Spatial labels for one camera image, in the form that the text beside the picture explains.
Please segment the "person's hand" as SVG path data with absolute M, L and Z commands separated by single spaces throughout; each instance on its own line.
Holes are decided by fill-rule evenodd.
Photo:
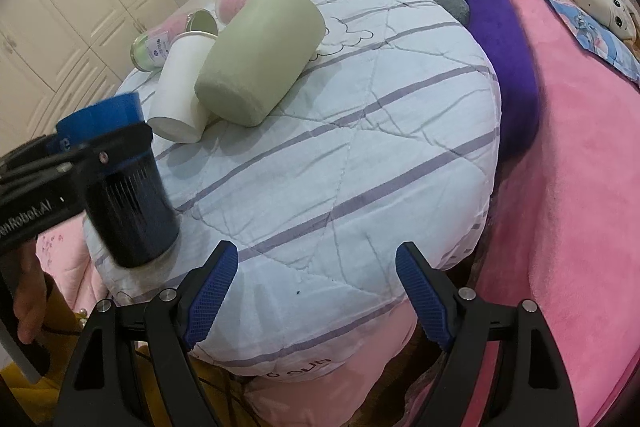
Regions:
M 18 321 L 17 337 L 24 345 L 32 343 L 40 334 L 42 326 L 49 321 L 47 277 L 36 251 L 35 239 L 23 244 L 17 251 L 20 274 L 14 294 L 13 312 Z

